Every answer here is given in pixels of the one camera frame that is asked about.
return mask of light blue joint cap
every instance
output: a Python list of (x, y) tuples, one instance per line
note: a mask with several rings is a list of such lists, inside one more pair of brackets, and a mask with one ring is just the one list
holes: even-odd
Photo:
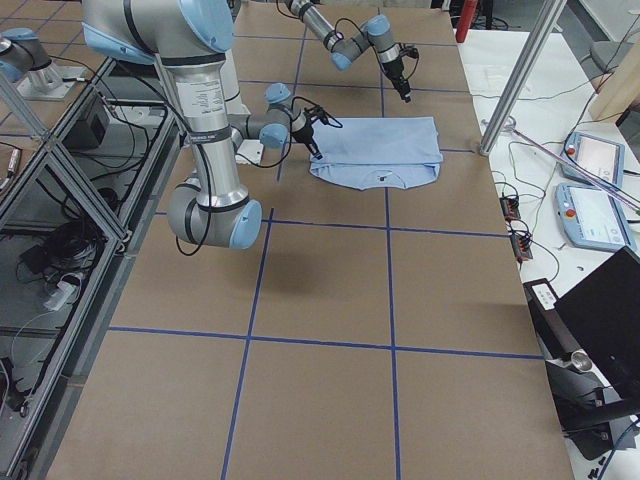
[(4, 73), (11, 83), (16, 83), (22, 78), (22, 72), (6, 62), (0, 61), (0, 72)]
[(117, 60), (139, 63), (141, 65), (153, 65), (154, 58), (139, 48), (101, 32), (86, 23), (83, 23), (82, 27), (84, 28), (84, 41), (96, 52), (100, 52), (107, 57), (112, 57)]
[(280, 148), (287, 141), (289, 130), (279, 123), (270, 123), (260, 130), (260, 143), (267, 148)]
[(369, 32), (369, 35), (373, 35), (374, 37), (384, 35), (389, 30), (391, 30), (391, 24), (389, 23), (389, 20), (387, 20), (387, 17), (382, 14), (376, 15), (367, 22), (367, 32)]
[(9, 29), (2, 32), (2, 35), (7, 37), (9, 40), (38, 40), (38, 36), (33, 30), (24, 27)]
[(349, 68), (352, 63), (351, 60), (349, 60), (347, 57), (345, 57), (344, 55), (338, 52), (333, 52), (331, 54), (331, 60), (333, 60), (333, 63), (341, 72)]
[(209, 48), (224, 53), (233, 45), (233, 18), (226, 0), (178, 0), (182, 16)]
[(264, 99), (269, 105), (280, 103), (291, 96), (291, 92), (284, 83), (274, 83), (269, 85), (264, 92)]
[(244, 250), (254, 244), (260, 233), (262, 223), (262, 207), (257, 200), (249, 200), (236, 221), (229, 248)]

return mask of robotic arm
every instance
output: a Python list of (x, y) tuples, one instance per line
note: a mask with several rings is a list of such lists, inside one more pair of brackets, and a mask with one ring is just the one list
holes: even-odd
[(25, 74), (34, 89), (48, 92), (62, 85), (58, 66), (45, 52), (38, 36), (28, 28), (13, 28), (0, 33), (0, 71), (11, 83)]
[(338, 70), (346, 70), (369, 47), (373, 47), (380, 68), (405, 102), (411, 101), (411, 86), (403, 76), (402, 57), (418, 58), (412, 45), (398, 44), (393, 39), (391, 25), (384, 15), (377, 15), (358, 28), (358, 33), (347, 39), (318, 11), (311, 0), (285, 0), (289, 11), (298, 17), (331, 52)]
[(93, 49), (170, 73), (194, 150), (195, 172), (171, 197), (169, 224), (198, 245), (248, 248), (258, 236), (260, 203), (240, 182), (220, 69), (233, 43), (225, 0), (85, 0), (84, 33)]
[[(373, 46), (385, 74), (409, 101), (410, 87), (402, 76), (402, 56), (408, 53), (393, 41), (386, 17), (375, 17), (346, 40), (308, 0), (287, 5), (325, 40), (341, 69)], [(320, 158), (311, 125), (316, 120), (329, 124), (331, 117), (317, 104), (300, 109), (282, 84), (267, 89), (266, 114), (227, 115), (221, 67), (233, 43), (233, 21), (226, 0), (84, 0), (83, 11), (91, 48), (147, 65), (159, 57), (170, 74), (196, 162), (193, 174), (171, 197), (173, 232), (198, 246), (250, 247), (260, 230), (262, 208), (240, 182), (235, 149), (243, 138), (255, 137), (267, 147), (281, 147), (291, 134)]]

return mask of white label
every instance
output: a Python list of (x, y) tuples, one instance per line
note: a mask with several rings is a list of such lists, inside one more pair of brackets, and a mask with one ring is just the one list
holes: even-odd
[(546, 283), (541, 283), (540, 285), (534, 285), (532, 287), (533, 293), (536, 294), (540, 304), (545, 310), (553, 310), (556, 304), (556, 297), (553, 295), (553, 292), (549, 289), (549, 286)]
[(182, 112), (187, 117), (211, 115), (224, 108), (220, 80), (210, 82), (176, 83)]

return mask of power adapter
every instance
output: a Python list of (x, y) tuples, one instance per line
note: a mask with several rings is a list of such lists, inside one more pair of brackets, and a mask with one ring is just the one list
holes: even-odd
[(45, 308), (56, 312), (60, 310), (69, 302), (71, 296), (80, 289), (83, 278), (84, 274), (82, 272), (73, 272), (63, 275), (56, 285), (55, 292), (53, 292), (51, 297), (44, 302)]

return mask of metal pole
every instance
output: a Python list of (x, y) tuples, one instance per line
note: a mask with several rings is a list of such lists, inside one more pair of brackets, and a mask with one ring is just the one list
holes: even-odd
[(511, 72), (509, 81), (482, 137), (482, 142), (480, 142), (481, 155), (489, 155), (495, 145), (500, 130), (518, 100), (522, 87), (524, 87), (527, 77), (566, 3), (567, 0), (546, 0), (542, 6), (536, 24), (527, 37), (520, 57), (513, 67), (513, 72)]

